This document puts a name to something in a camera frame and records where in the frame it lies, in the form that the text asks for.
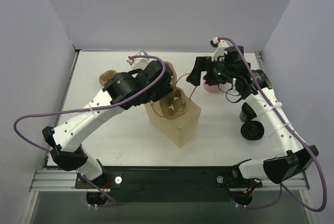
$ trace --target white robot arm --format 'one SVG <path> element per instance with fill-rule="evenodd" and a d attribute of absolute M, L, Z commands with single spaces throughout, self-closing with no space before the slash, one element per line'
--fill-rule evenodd
<path fill-rule="evenodd" d="M 266 132 L 275 151 L 275 157 L 249 159 L 235 165 L 236 176 L 240 179 L 268 178 L 273 183 L 279 184 L 303 172 L 313 160 L 301 143 L 285 128 L 286 125 L 292 128 L 291 123 L 281 108 L 282 103 L 277 101 L 266 74 L 262 70 L 252 70 L 263 93 L 273 106 L 270 106 L 257 91 L 236 48 L 233 46 L 226 48 L 224 44 L 226 43 L 214 38 L 211 45 L 217 48 L 214 52 L 215 57 L 197 57 L 195 66 L 186 80 L 194 86 L 199 86 L 201 72 L 206 71 L 207 74 L 204 76 L 206 84 L 210 86 L 232 84 L 231 89 L 237 90 L 241 99 L 245 101 L 240 114 L 241 120 L 245 122 L 241 127 L 242 135 L 252 141 L 261 139 Z M 278 110 L 286 124 L 281 122 L 273 109 Z M 309 148 L 315 156 L 318 155 L 314 145 Z"/>
<path fill-rule="evenodd" d="M 91 109 L 121 102 L 148 86 L 162 71 L 158 61 L 149 62 L 146 58 L 136 58 L 131 60 L 130 64 L 132 71 L 115 74 L 84 108 Z M 50 153 L 54 162 L 65 171 L 77 170 L 94 181 L 97 186 L 103 186 L 106 179 L 103 176 L 103 166 L 84 150 L 81 143 L 103 123 L 133 105 L 147 103 L 150 100 L 158 101 L 166 96 L 173 90 L 172 75 L 172 70 L 166 67 L 163 77 L 135 100 L 106 110 L 91 109 L 55 128 L 46 127 L 42 133 L 45 141 L 52 147 Z"/>

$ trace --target black mounting plate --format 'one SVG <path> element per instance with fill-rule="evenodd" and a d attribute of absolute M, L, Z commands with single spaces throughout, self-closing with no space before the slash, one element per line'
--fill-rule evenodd
<path fill-rule="evenodd" d="M 232 180 L 233 167 L 104 167 L 110 195 L 129 202 L 227 202 L 228 189 L 217 181 L 223 176 L 229 188 L 247 188 L 250 180 Z M 121 184 L 115 183 L 117 176 Z M 78 175 L 75 188 L 92 188 Z"/>

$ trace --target cable tie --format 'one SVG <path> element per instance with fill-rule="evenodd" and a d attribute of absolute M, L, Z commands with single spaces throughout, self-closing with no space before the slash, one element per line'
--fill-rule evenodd
<path fill-rule="evenodd" d="M 290 124 L 291 124 L 290 121 L 288 121 L 288 122 L 286 122 L 285 124 L 279 126 L 279 127 L 277 128 L 277 130 L 279 130 L 279 129 L 283 128 L 283 127 L 286 127 L 287 125 L 290 125 Z"/>
<path fill-rule="evenodd" d="M 272 110 L 275 108 L 275 105 L 272 105 L 271 107 L 268 108 L 268 111 Z"/>
<path fill-rule="evenodd" d="M 94 112 L 94 110 L 92 109 L 92 106 L 90 105 L 90 103 L 88 103 L 88 107 L 89 107 L 89 110 L 92 112 L 92 114 L 94 115 L 95 119 L 98 118 L 97 114 Z"/>

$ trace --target gray wall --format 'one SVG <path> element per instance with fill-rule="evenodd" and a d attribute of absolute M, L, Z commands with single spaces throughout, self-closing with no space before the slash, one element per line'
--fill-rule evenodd
<path fill-rule="evenodd" d="M 0 222 L 18 223 L 40 151 L 13 131 L 19 116 L 59 110 L 75 52 L 48 0 L 0 0 Z M 43 144 L 55 118 L 25 120 L 20 130 Z"/>
<path fill-rule="evenodd" d="M 262 50 L 290 0 L 50 0 L 77 49 Z"/>
<path fill-rule="evenodd" d="M 264 49 L 277 97 L 298 133 L 319 149 L 329 202 L 320 223 L 334 219 L 334 0 L 291 0 Z M 308 170 L 315 206 L 322 200 L 315 166 Z"/>

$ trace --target tabletop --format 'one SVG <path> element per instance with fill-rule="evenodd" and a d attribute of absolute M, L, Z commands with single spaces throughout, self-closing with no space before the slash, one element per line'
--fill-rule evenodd
<path fill-rule="evenodd" d="M 130 71 L 126 62 L 137 52 L 80 51 L 65 98 L 63 110 L 84 107 L 102 88 L 99 76 L 109 69 Z M 177 76 L 189 73 L 197 56 L 210 53 L 148 52 L 173 64 Z M 245 53 L 252 69 L 259 69 L 254 53 Z M 185 77 L 177 84 L 187 96 L 194 86 Z M 227 91 L 231 85 L 222 85 Z M 104 166 L 232 166 L 245 159 L 272 158 L 272 144 L 265 134 L 258 141 L 245 140 L 239 113 L 243 102 L 231 104 L 225 94 L 208 93 L 199 86 L 192 100 L 201 107 L 196 133 L 178 148 L 148 119 L 144 105 L 113 117 L 92 133 L 82 145 Z M 59 124 L 73 114 L 61 115 Z M 56 166 L 50 157 L 48 166 Z"/>

